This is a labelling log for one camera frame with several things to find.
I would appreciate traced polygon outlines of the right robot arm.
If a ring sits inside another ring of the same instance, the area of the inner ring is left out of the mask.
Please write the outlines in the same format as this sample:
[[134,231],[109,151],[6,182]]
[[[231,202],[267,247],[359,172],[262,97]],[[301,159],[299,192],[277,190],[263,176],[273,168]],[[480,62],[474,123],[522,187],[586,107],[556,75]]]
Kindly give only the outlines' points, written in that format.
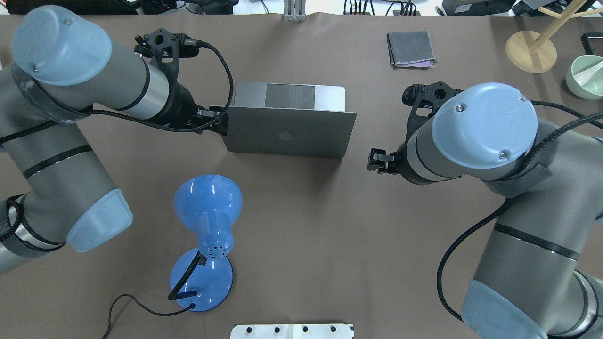
[[[602,114],[530,101],[502,83],[413,84],[401,100],[412,108],[405,142],[393,153],[373,148],[368,170],[416,185],[471,176],[505,198],[444,253],[436,274],[444,308],[483,339],[600,339],[602,280],[576,266],[602,221],[602,140],[575,128],[601,128]],[[457,313],[443,295],[444,266],[491,221]]]

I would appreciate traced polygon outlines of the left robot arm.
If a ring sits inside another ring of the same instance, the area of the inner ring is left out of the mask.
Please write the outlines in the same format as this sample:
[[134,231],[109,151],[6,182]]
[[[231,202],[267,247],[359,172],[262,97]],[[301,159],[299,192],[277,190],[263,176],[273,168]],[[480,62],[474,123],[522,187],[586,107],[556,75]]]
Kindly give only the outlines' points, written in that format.
[[77,121],[105,114],[172,132],[218,131],[178,83],[179,60],[213,45],[159,29],[132,51],[59,6],[32,9],[1,71],[1,150],[31,190],[1,200],[2,274],[71,245],[86,252],[133,223]]

